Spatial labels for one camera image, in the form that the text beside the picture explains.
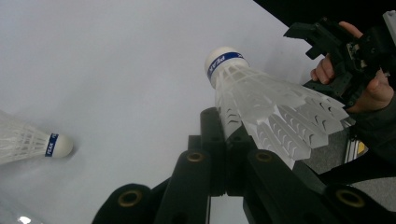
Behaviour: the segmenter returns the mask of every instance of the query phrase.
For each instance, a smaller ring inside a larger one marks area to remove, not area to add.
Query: shuttlecock
[[[226,139],[244,125],[258,148],[275,152],[290,169],[347,125],[343,104],[250,68],[235,49],[212,51],[205,71],[216,90]]]
[[[37,156],[61,158],[72,148],[68,137],[44,133],[0,111],[0,164]]]

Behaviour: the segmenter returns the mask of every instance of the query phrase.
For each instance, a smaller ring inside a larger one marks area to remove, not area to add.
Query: white table
[[[75,142],[65,159],[1,165],[3,200],[43,223],[90,223],[118,187],[155,187],[214,106],[212,49],[309,79],[318,61],[286,31],[248,0],[0,2],[0,109]],[[214,198],[211,220],[248,223],[242,199]]]

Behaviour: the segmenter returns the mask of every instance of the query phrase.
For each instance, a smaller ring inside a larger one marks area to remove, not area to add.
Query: gray floor
[[[329,146],[313,149],[311,158],[304,162],[318,174],[342,164],[346,155],[347,134],[331,135]],[[364,191],[389,211],[396,211],[396,177],[363,181],[353,187]]]

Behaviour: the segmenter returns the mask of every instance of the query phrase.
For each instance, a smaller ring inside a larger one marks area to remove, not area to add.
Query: shuttlecock cork
[[[258,148],[274,151],[290,169],[347,125],[343,104],[250,68],[235,49],[213,50],[205,71],[216,90],[226,139],[244,125]]]
[[[44,133],[0,111],[0,164],[33,157],[61,158],[73,149],[65,135]]]

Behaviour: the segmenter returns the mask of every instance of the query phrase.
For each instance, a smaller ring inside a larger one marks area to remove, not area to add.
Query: shuttlecock feather
[[[44,133],[0,111],[0,164],[37,156],[61,158],[72,148],[68,137]]]
[[[212,51],[205,70],[216,89],[225,137],[242,124],[258,148],[274,151],[290,168],[311,148],[342,131],[347,112],[338,101],[299,84],[256,71],[235,49]]]

